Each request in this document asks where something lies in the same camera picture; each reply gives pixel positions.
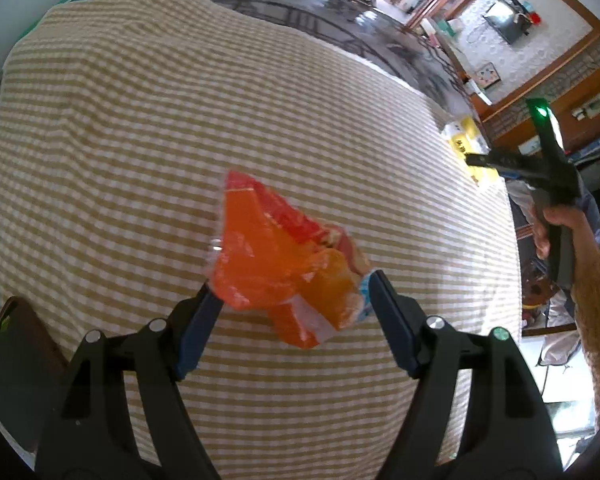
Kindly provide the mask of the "person's right hand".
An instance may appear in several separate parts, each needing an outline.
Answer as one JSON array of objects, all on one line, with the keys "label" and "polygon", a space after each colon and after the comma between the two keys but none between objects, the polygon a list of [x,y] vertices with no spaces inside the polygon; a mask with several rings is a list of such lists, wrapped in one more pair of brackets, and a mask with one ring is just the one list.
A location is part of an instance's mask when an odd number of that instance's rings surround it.
[{"label": "person's right hand", "polygon": [[582,274],[596,261],[600,248],[582,211],[574,207],[555,206],[545,208],[539,216],[535,206],[532,206],[530,214],[533,220],[532,236],[536,255],[540,259],[546,260],[550,254],[550,239],[547,228],[542,223],[544,219],[551,226],[565,226],[570,229],[574,250],[574,274]]}]

